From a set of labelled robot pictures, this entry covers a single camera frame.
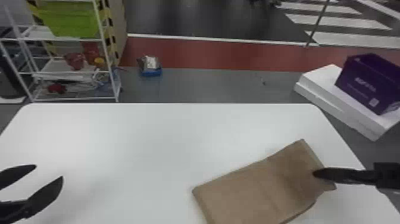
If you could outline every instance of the folded paper bag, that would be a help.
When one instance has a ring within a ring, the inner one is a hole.
[[[304,140],[197,186],[193,194],[209,224],[286,223],[336,186],[313,176],[322,163]]]

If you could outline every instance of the shelf rack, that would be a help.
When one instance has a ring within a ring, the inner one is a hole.
[[[75,38],[69,36],[55,36],[47,26],[39,26],[37,24],[31,24],[29,26],[16,25],[11,13],[5,8],[6,15],[8,16],[14,37],[0,38],[0,48],[4,53],[5,58],[17,75],[18,80],[21,82],[24,90],[26,91],[31,102],[41,101],[77,101],[77,100],[90,100],[90,99],[113,99],[118,102],[119,94],[121,91],[121,80],[118,74],[118,70],[114,68],[114,57],[115,52],[114,46],[111,45],[111,50],[108,50],[107,41],[105,38],[105,32],[110,30],[109,20],[101,20],[98,10],[98,1],[105,5],[105,0],[44,0],[44,1],[69,1],[69,2],[91,2],[93,10],[96,15],[98,24],[98,36],[99,38]],[[18,69],[13,63],[10,54],[4,47],[3,41],[16,41],[21,46],[21,53],[26,60],[26,66],[24,69]],[[40,42],[46,51],[46,55],[40,57],[34,56],[32,50],[28,47],[27,42]],[[46,42],[96,42],[102,46],[103,56],[105,59],[104,68],[97,68],[96,66],[89,65],[85,60],[84,67],[79,71],[72,71],[71,67],[63,59],[63,57],[57,57],[52,54],[46,47]],[[46,60],[44,66],[38,64],[38,59]],[[31,75],[34,78],[34,82],[31,85],[27,85],[24,82],[22,76]],[[70,80],[82,83],[96,83],[95,77],[106,76],[108,83],[99,85],[94,89],[87,89],[84,91],[67,92],[64,94],[49,93],[46,89],[46,84],[55,80]]]

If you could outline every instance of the green bin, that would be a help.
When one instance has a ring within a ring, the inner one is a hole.
[[[99,31],[91,2],[45,2],[39,7],[39,15],[55,36],[96,38]],[[100,19],[104,19],[104,13],[100,13]]]

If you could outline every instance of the red object on shelf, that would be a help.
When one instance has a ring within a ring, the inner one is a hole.
[[[50,93],[58,92],[59,94],[64,94],[67,91],[67,88],[65,86],[63,86],[62,84],[55,83],[53,85],[49,85],[47,87],[47,90]]]
[[[74,71],[81,70],[83,68],[83,62],[85,56],[82,53],[68,53],[64,56],[67,64],[73,68]]]
[[[90,65],[96,65],[95,59],[100,57],[99,48],[96,42],[82,42],[83,54]]]

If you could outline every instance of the purple box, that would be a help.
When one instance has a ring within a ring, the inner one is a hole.
[[[400,107],[400,67],[376,54],[348,57],[335,85],[378,115]]]

